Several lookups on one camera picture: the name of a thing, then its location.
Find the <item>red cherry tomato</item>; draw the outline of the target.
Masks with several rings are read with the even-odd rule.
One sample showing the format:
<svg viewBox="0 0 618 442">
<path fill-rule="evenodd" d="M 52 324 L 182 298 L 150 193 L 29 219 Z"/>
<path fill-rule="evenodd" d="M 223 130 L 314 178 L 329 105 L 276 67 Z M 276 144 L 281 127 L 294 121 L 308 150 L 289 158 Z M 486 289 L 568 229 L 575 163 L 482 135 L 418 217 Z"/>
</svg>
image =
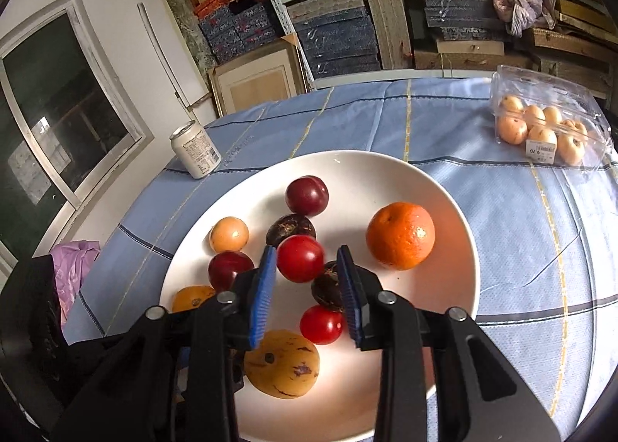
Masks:
<svg viewBox="0 0 618 442">
<path fill-rule="evenodd" d="M 338 340 L 344 328 L 344 315 L 323 306 L 307 309 L 300 320 L 301 334 L 315 345 L 330 345 Z"/>
<path fill-rule="evenodd" d="M 311 236 L 290 236 L 278 246 L 277 255 L 278 271 L 290 282 L 308 283 L 324 271 L 324 249 Z"/>
</svg>

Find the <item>dark red plum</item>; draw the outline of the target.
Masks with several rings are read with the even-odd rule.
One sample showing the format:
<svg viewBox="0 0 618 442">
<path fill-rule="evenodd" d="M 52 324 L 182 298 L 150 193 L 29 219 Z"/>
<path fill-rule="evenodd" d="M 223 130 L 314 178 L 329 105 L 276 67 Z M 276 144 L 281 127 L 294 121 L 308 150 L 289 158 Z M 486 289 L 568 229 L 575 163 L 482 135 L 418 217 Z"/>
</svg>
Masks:
<svg viewBox="0 0 618 442">
<path fill-rule="evenodd" d="M 249 272 L 253 268 L 253 260 L 245 253 L 225 250 L 209 261 L 209 283 L 216 292 L 230 290 L 238 274 Z"/>
<path fill-rule="evenodd" d="M 290 182 L 285 201 L 292 213 L 314 217 L 328 207 L 329 191 L 321 178 L 305 175 Z"/>
</svg>

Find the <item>speckled yellow apricot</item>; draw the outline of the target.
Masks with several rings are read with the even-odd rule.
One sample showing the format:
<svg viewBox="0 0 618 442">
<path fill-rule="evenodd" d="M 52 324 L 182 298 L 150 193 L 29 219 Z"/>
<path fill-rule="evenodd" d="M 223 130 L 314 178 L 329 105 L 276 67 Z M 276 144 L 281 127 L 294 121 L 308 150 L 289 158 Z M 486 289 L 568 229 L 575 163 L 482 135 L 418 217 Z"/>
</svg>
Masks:
<svg viewBox="0 0 618 442">
<path fill-rule="evenodd" d="M 215 253 L 239 252 L 249 240 L 249 229 L 244 221 L 237 217 L 220 219 L 209 233 L 209 244 Z"/>
</svg>

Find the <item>orange mandarin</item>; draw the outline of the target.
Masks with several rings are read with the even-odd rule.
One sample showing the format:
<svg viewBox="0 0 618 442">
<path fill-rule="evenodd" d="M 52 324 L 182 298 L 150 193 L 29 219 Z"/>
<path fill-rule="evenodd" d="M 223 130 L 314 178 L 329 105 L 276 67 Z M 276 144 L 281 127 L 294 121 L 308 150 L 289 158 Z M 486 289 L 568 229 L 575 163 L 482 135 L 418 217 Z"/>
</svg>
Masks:
<svg viewBox="0 0 618 442">
<path fill-rule="evenodd" d="M 422 263 L 433 251 L 436 230 L 431 214 L 416 203 L 397 201 L 372 217 L 365 243 L 380 264 L 408 270 Z"/>
</svg>

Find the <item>yellow orange tomato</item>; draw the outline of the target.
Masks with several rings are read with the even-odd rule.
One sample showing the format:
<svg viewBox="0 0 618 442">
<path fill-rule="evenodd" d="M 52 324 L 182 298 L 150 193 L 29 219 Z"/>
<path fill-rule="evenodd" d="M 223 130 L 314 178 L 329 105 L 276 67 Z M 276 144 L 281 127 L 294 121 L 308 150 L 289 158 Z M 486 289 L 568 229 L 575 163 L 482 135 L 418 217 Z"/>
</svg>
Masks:
<svg viewBox="0 0 618 442">
<path fill-rule="evenodd" d="M 181 312 L 198 308 L 213 297 L 216 290 L 209 285 L 192 285 L 180 289 L 172 301 L 172 311 Z"/>
</svg>

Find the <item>yellow orange apricot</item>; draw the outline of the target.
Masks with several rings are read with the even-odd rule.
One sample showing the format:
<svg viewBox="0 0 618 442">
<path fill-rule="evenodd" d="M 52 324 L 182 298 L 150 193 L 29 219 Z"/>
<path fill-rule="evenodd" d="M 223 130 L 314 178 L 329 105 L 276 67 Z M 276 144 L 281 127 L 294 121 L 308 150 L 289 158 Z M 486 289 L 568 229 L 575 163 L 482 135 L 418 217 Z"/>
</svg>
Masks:
<svg viewBox="0 0 618 442">
<path fill-rule="evenodd" d="M 245 353 L 244 373 L 262 393 L 280 399 L 306 395 L 319 375 L 318 350 L 289 330 L 267 331 L 256 350 Z"/>
</svg>

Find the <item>white drink can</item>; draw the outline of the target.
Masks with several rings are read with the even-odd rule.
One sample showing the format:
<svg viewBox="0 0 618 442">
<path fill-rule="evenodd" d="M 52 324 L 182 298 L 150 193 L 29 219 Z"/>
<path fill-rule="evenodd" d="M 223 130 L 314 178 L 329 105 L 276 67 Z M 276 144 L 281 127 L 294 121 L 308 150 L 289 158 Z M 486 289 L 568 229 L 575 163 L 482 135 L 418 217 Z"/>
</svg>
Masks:
<svg viewBox="0 0 618 442">
<path fill-rule="evenodd" d="M 172 150 L 192 178 L 201 179 L 214 171 L 221 155 L 203 126 L 192 120 L 170 135 Z"/>
</svg>

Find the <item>purple cloth on chair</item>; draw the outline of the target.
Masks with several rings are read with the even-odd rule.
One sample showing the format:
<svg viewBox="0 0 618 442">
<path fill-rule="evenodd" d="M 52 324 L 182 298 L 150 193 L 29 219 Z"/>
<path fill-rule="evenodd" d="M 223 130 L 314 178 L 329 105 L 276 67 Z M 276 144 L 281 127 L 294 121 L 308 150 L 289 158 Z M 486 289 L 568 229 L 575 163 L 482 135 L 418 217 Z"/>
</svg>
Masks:
<svg viewBox="0 0 618 442">
<path fill-rule="evenodd" d="M 57 244 L 50 250 L 53 257 L 56 293 L 61 308 L 61 326 L 68 320 L 83 282 L 100 254 L 98 241 L 78 240 Z"/>
</svg>

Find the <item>blue checked tablecloth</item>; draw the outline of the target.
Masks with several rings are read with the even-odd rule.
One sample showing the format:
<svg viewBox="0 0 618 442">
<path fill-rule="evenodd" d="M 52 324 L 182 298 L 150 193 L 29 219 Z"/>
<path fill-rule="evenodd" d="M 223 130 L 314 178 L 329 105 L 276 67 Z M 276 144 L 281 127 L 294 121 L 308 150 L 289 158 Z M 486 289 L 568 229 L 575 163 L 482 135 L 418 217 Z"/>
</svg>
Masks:
<svg viewBox="0 0 618 442">
<path fill-rule="evenodd" d="M 196 180 L 168 164 L 115 220 L 65 337 L 127 330 L 157 302 L 198 217 L 253 173 L 291 155 L 369 150 L 418 166 L 452 194 L 478 247 L 478 323 L 571 435 L 617 365 L 617 160 L 587 174 L 528 163 L 496 142 L 489 90 L 485 78 L 360 83 L 213 121 L 221 165 Z"/>
</svg>

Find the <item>framed picture board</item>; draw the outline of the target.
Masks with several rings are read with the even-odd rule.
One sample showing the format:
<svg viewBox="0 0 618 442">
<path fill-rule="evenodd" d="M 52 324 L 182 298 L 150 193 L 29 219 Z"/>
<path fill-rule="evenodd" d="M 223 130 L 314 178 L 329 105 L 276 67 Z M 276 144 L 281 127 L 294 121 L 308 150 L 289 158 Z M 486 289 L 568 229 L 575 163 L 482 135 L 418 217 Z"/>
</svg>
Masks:
<svg viewBox="0 0 618 442">
<path fill-rule="evenodd" d="M 218 117 L 265 102 L 287 100 L 310 89 L 296 34 L 213 67 L 209 83 Z"/>
</svg>

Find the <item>metal storage shelf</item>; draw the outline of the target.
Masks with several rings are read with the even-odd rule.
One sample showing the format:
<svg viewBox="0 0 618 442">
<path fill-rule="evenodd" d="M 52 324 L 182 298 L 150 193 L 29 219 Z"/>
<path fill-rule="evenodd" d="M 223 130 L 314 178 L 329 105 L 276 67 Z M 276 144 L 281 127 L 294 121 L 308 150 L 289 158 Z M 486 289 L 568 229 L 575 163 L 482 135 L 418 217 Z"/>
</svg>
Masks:
<svg viewBox="0 0 618 442">
<path fill-rule="evenodd" d="M 536 67 L 565 57 L 587 73 L 612 73 L 617 34 L 601 0 L 556 0 L 554 30 L 510 36 L 491 0 L 270 0 L 296 34 L 313 86 L 424 76 L 474 77 L 499 64 Z"/>
</svg>

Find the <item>pink plastic bag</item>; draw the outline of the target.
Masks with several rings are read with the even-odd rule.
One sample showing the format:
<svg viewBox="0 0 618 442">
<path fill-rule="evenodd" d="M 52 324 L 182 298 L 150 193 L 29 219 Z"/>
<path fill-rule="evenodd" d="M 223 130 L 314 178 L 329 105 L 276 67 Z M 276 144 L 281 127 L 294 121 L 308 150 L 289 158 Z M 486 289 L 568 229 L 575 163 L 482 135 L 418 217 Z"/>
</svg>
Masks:
<svg viewBox="0 0 618 442">
<path fill-rule="evenodd" d="M 529 29 L 554 30 L 556 0 L 491 0 L 497 17 L 505 24 L 507 33 L 522 38 Z"/>
</svg>

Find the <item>window frame left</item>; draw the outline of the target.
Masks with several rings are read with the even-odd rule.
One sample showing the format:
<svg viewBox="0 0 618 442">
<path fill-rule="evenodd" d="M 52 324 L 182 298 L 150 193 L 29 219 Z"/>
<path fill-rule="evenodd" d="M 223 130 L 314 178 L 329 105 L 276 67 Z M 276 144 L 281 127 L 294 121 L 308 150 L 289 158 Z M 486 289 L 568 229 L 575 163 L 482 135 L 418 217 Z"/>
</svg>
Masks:
<svg viewBox="0 0 618 442">
<path fill-rule="evenodd" d="M 82 0 L 55 0 L 1 39 L 1 272 L 44 255 L 149 144 Z"/>
</svg>

